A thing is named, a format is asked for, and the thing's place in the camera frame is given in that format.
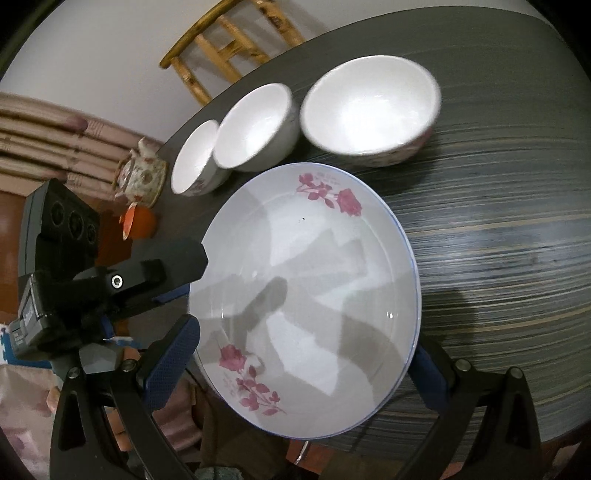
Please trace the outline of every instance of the dark wood table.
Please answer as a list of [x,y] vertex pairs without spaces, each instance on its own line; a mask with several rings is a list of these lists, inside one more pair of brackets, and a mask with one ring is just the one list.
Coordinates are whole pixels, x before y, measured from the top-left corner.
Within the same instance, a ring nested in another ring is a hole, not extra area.
[[[285,83],[301,103],[322,74],[371,54],[419,62],[443,94],[434,135],[416,158],[354,171],[385,199],[412,243],[423,331],[480,369],[521,366],[542,440],[585,423],[591,419],[591,83],[547,24],[496,9],[434,7],[340,28],[232,85],[160,154],[172,165],[198,125],[221,121],[260,85]],[[342,165],[305,139],[287,161]],[[202,236],[251,177],[234,173],[218,191],[194,198],[173,195],[167,183],[155,206],[156,238]],[[405,459],[434,419],[405,379],[370,421],[325,443]]]

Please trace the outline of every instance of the wooden chair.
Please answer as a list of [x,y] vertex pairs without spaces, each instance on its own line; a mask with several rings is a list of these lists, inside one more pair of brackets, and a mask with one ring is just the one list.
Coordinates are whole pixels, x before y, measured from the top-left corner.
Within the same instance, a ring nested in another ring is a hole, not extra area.
[[[274,0],[251,1],[268,18],[271,25],[275,27],[291,47],[304,43],[304,37],[301,36],[300,32],[287,19]],[[237,82],[242,78],[238,70],[229,62],[236,54],[241,53],[259,65],[270,60],[267,54],[225,16],[225,13],[240,2],[242,0],[222,0],[219,2],[193,24],[160,61],[160,67],[163,69],[167,69],[171,65],[173,66],[193,96],[204,106],[211,102],[212,98],[203,85],[196,79],[187,64],[180,58],[180,54],[192,41],[203,50],[209,60],[221,70],[224,77],[231,83]],[[203,36],[203,32],[215,22],[221,25],[234,38],[221,50],[218,50]]]

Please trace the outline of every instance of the blue gripper pad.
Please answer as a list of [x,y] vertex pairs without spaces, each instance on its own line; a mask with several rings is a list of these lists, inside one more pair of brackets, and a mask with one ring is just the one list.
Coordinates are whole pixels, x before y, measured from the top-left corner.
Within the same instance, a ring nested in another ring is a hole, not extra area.
[[443,414],[449,405],[451,385],[421,343],[414,352],[408,374],[425,406]]
[[158,340],[139,361],[138,385],[149,411],[164,408],[199,344],[199,321],[182,315],[162,340]]

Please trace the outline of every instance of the curtain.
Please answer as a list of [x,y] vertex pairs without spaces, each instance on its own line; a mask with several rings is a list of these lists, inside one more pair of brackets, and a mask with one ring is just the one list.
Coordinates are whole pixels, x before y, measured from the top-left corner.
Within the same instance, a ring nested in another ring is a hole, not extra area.
[[56,178],[79,195],[113,201],[119,166],[142,137],[85,113],[0,93],[0,191],[27,196]]

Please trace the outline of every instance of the pink rose pattern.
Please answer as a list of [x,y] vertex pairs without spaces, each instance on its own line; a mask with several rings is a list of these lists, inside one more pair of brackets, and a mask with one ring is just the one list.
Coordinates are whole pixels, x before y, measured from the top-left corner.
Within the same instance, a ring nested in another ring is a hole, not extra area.
[[246,357],[238,348],[231,344],[226,345],[220,348],[220,354],[220,367],[240,375],[236,379],[238,392],[246,395],[240,399],[240,405],[248,408],[248,411],[264,408],[262,414],[266,416],[278,412],[285,413],[285,410],[277,405],[281,401],[279,394],[276,391],[271,392],[265,384],[256,381],[256,368],[253,365],[245,368]]
[[333,187],[323,181],[316,185],[314,176],[311,173],[304,173],[300,175],[300,186],[296,189],[296,193],[307,193],[308,200],[322,199],[328,208],[335,208],[336,203],[340,212],[347,213],[349,216],[361,216],[361,204],[351,189],[344,189],[339,193],[332,190]]

